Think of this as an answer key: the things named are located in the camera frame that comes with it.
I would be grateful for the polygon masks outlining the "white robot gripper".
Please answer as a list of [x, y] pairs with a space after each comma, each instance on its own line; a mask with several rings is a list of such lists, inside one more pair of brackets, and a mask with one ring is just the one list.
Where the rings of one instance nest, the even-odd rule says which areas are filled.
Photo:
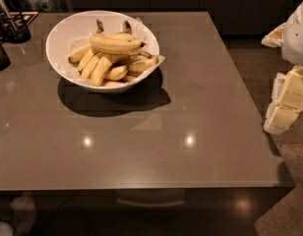
[[287, 131], [303, 111], [303, 1], [288, 20], [268, 33], [261, 44], [279, 47], [285, 61], [295, 65], [287, 74], [278, 73], [273, 81], [264, 130], [273, 135]]

